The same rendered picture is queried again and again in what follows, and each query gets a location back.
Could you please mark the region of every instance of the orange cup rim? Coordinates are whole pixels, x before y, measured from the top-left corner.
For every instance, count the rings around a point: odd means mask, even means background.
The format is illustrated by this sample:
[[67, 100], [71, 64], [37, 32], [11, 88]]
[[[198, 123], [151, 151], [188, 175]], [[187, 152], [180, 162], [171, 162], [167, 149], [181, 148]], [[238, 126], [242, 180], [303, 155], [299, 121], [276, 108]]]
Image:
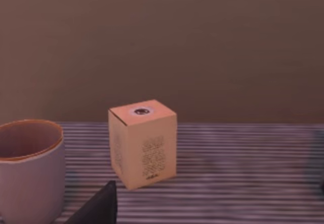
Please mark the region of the orange cup rim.
[[63, 129], [60, 125], [58, 125], [57, 123], [54, 123], [52, 121], [49, 120], [43, 120], [43, 119], [25, 119], [25, 120], [17, 120], [17, 121], [13, 121], [10, 123], [6, 123], [6, 124], [2, 124], [0, 125], [0, 130], [6, 127], [12, 127], [14, 125], [19, 125], [19, 124], [24, 124], [24, 123], [42, 123], [42, 124], [47, 124], [47, 125], [52, 125], [54, 126], [56, 129], [59, 130], [60, 132], [60, 138], [54, 143], [52, 144], [50, 147], [39, 151], [39, 152], [35, 152], [32, 154], [28, 154], [28, 155], [24, 155], [24, 156], [19, 156], [19, 157], [0, 157], [0, 162], [1, 161], [10, 161], [10, 162], [14, 162], [14, 161], [21, 161], [21, 160], [26, 160], [32, 157], [36, 157], [39, 155], [43, 155], [47, 152], [49, 152], [50, 150], [54, 149], [55, 147], [57, 147], [61, 141], [63, 140]]

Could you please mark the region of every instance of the striped tablecloth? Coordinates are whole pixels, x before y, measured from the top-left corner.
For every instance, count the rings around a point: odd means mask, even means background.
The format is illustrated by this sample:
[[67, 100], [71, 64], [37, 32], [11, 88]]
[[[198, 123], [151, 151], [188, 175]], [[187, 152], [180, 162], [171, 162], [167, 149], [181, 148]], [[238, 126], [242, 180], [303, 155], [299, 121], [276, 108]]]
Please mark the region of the striped tablecloth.
[[117, 180], [118, 224], [324, 223], [324, 125], [180, 124], [178, 175], [127, 191], [110, 167], [107, 124], [61, 123], [64, 223]]

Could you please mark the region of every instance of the cardboard box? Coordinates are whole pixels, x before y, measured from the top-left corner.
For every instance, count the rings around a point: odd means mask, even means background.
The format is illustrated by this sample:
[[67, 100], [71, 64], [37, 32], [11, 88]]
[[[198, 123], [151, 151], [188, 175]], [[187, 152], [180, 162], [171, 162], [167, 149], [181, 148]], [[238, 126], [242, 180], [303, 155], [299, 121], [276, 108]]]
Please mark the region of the cardboard box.
[[127, 189], [177, 173], [177, 115], [156, 100], [111, 108], [111, 166]]

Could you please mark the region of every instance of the eye-shaped logo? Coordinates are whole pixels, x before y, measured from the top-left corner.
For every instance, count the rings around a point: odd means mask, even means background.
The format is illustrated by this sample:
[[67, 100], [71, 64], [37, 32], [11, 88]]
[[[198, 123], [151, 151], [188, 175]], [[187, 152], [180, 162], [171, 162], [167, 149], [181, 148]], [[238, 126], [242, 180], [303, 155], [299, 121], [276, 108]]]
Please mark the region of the eye-shaped logo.
[[148, 114], [152, 114], [152, 113], [153, 113], [153, 109], [151, 109], [150, 107], [146, 107], [146, 106], [140, 106], [140, 107], [133, 108], [130, 110], [130, 114], [136, 115], [136, 116], [144, 116], [144, 115], [148, 115]]

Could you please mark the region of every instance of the black circular logo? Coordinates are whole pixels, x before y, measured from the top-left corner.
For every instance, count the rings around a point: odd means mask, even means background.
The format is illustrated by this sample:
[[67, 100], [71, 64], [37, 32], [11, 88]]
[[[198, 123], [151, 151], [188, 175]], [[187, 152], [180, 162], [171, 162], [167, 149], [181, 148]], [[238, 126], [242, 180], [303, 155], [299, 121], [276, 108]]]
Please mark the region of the black circular logo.
[[134, 111], [137, 115], [144, 115], [150, 113], [150, 111], [146, 108], [139, 108]]

